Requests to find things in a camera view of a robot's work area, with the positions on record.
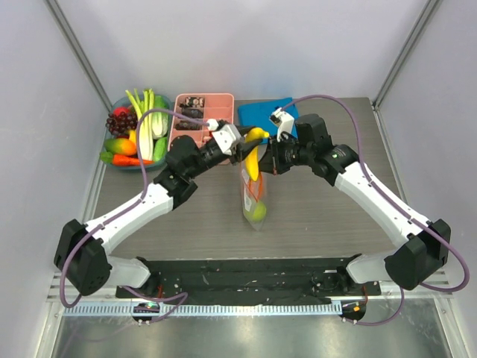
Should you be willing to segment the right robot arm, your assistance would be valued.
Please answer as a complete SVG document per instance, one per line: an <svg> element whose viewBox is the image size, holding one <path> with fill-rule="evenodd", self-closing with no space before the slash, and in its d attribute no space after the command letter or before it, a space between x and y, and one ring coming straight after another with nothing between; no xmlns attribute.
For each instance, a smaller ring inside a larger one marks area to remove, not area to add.
<svg viewBox="0 0 477 358"><path fill-rule="evenodd" d="M446 263L448 250L433 235L440 234L448 242L449 225L442 219L431 222L411 209L370 173L351 147L333 144L319 115L295 119L278 109L270 120L278 131L269 138L259 169L281 175L293 166L308 166L353 199L395 247L392 252L351 257L346 270L336 277L341 292L354 294L375 280L390 280L411 291Z"/></svg>

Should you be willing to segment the clear zip top bag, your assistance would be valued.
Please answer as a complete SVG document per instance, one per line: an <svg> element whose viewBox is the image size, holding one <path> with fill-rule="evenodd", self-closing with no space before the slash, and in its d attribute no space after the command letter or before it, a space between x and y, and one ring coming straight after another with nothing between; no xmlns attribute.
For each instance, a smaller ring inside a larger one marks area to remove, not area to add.
<svg viewBox="0 0 477 358"><path fill-rule="evenodd" d="M240 169L242 214L254 230L260 231L268 214L266 179L260 172L258 179L252 180L245 163Z"/></svg>

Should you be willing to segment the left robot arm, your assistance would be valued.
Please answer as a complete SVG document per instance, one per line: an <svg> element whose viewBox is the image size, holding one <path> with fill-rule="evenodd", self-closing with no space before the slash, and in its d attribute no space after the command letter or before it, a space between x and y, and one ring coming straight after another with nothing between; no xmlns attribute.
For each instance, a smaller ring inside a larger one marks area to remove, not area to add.
<svg viewBox="0 0 477 358"><path fill-rule="evenodd" d="M104 286L134 289L144 298L157 293L159 275L142 258L113 257L115 248L148 222L177 209L197 189L194 179L229 160L237 163L259 144L252 126L221 123L211 139L197 146L190 136L176 137L165 156L162 171L145 191L120 207L81 224L73 219L64 225L54 256L61 271L60 282L70 282L81 296Z"/></svg>

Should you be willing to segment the green pear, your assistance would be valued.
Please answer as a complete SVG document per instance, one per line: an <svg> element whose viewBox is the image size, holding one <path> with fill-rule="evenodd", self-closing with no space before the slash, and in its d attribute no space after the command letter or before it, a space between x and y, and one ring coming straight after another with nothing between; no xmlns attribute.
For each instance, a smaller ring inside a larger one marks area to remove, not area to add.
<svg viewBox="0 0 477 358"><path fill-rule="evenodd" d="M250 210L243 210L244 217L252 223L261 222L267 215L267 207L263 201L258 201Z"/></svg>

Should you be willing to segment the small orange fruit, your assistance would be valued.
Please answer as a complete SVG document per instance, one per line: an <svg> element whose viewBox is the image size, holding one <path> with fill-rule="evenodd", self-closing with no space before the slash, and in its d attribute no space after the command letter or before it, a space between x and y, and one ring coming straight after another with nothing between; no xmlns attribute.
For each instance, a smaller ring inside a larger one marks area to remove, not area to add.
<svg viewBox="0 0 477 358"><path fill-rule="evenodd" d="M256 181L249 180L247 188L249 193L258 201L263 196L263 180L258 178Z"/></svg>

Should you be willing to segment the yellow banana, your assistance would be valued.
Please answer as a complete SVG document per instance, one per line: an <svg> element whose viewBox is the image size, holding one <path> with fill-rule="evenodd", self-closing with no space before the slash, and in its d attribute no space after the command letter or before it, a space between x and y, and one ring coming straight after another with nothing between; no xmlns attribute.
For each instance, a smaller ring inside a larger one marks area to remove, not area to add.
<svg viewBox="0 0 477 358"><path fill-rule="evenodd" d="M264 131L262 128L253 128L251 129L247 136L245 137L246 143L251 143L252 141L259 139L259 143L263 139L267 139L269 133ZM259 155L258 155L258 146L256 145L252 151L245 157L245 168L252 181L257 181L259 178Z"/></svg>

